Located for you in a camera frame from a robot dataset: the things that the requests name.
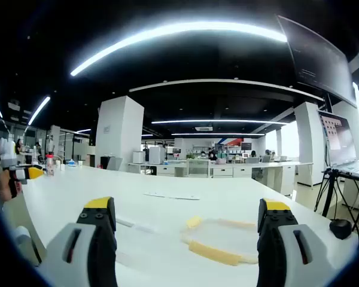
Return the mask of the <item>person's left hand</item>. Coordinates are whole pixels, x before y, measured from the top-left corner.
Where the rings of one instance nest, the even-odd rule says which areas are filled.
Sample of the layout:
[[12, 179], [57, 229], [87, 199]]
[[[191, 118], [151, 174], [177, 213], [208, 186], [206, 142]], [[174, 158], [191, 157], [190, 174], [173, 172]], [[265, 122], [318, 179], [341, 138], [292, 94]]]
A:
[[5, 138], [0, 139], [0, 158], [1, 160], [15, 160], [16, 156], [16, 144], [12, 140]]

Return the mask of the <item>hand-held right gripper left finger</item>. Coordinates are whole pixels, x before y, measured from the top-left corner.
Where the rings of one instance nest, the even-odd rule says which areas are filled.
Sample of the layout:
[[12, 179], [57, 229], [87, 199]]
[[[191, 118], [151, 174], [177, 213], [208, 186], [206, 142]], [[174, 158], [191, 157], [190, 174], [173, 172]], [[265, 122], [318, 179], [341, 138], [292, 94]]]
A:
[[39, 273], [51, 286], [117, 286], [117, 241], [113, 197], [84, 205], [47, 245]]

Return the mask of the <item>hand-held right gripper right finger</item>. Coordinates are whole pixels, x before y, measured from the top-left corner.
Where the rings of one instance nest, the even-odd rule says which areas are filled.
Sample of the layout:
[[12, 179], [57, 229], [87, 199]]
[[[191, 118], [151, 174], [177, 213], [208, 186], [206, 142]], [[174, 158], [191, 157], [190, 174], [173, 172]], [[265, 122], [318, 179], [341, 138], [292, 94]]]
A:
[[281, 201], [260, 200], [257, 286], [328, 286], [339, 274], [324, 242]]

